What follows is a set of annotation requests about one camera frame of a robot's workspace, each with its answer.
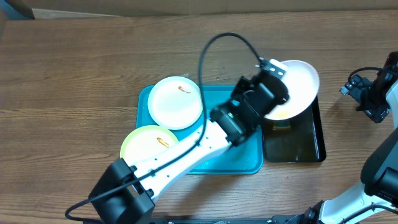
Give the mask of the yellow plate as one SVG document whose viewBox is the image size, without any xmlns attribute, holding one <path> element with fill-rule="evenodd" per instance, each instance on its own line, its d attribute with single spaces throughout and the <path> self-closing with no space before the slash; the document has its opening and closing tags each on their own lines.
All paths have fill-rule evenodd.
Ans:
<svg viewBox="0 0 398 224">
<path fill-rule="evenodd" d="M 128 165 L 135 165 L 167 151 L 178 143 L 177 137 L 168 129 L 147 125 L 127 135 L 121 145 L 120 158 Z"/>
</svg>

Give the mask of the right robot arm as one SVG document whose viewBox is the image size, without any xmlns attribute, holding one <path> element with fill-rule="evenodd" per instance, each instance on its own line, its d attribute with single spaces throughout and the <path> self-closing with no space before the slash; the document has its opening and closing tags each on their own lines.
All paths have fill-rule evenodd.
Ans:
<svg viewBox="0 0 398 224">
<path fill-rule="evenodd" d="M 353 71 L 341 88 L 358 102 L 375 123 L 391 114 L 397 123 L 397 52 L 391 52 L 382 68 L 377 67 L 374 81 Z M 369 156 L 361 170 L 360 181 L 338 197 L 320 201 L 305 213 L 296 215 L 289 223 L 359 223 L 378 212 L 397 213 L 397 131 Z"/>
</svg>

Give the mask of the green yellow sponge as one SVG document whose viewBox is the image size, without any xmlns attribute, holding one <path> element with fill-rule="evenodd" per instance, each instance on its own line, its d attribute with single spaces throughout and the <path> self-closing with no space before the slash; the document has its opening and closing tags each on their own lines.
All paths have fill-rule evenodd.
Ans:
<svg viewBox="0 0 398 224">
<path fill-rule="evenodd" d="M 275 131 L 288 130 L 291 128 L 289 120 L 274 121 L 272 129 Z"/>
</svg>

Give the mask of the black water tray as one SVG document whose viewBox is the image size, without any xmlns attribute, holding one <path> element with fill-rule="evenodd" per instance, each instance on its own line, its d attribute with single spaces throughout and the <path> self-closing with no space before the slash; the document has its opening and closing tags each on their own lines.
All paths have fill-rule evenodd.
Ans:
<svg viewBox="0 0 398 224">
<path fill-rule="evenodd" d="M 275 131 L 274 121 L 262 125 L 263 153 L 269 162 L 322 162 L 326 147 L 318 100 L 297 116 L 288 119 L 291 128 Z"/>
</svg>

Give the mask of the white plate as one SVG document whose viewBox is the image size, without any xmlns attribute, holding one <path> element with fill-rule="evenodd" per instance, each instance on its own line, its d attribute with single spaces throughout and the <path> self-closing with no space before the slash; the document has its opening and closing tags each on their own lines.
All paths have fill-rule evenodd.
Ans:
<svg viewBox="0 0 398 224">
<path fill-rule="evenodd" d="M 316 98 L 320 87 L 318 72 L 312 65 L 300 60 L 279 62 L 271 59 L 270 62 L 287 69 L 282 75 L 282 82 L 287 87 L 289 99 L 276 106 L 265 118 L 274 121 L 293 118 L 305 111 Z"/>
<path fill-rule="evenodd" d="M 147 105 L 151 118 L 170 130 L 193 125 L 203 112 L 198 85 L 180 76 L 167 77 L 156 83 L 149 93 Z"/>
</svg>

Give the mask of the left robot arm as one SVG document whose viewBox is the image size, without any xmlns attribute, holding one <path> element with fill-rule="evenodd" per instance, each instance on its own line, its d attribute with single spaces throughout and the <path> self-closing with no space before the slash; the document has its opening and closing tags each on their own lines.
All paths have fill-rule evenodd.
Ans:
<svg viewBox="0 0 398 224">
<path fill-rule="evenodd" d="M 100 223 L 148 223 L 155 201 L 199 164 L 244 143 L 265 115 L 289 99 L 282 82 L 287 66 L 263 60 L 250 80 L 240 78 L 231 98 L 205 115 L 205 122 L 170 149 L 129 165 L 108 166 L 89 195 Z"/>
</svg>

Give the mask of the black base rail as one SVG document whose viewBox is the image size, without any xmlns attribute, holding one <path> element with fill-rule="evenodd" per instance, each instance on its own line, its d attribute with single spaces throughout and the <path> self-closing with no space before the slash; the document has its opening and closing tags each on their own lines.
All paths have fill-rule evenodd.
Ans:
<svg viewBox="0 0 398 224">
<path fill-rule="evenodd" d="M 232 218 L 232 219 L 150 219 L 146 224 L 285 224 L 300 223 L 301 215 L 276 215 L 271 218 Z"/>
</svg>

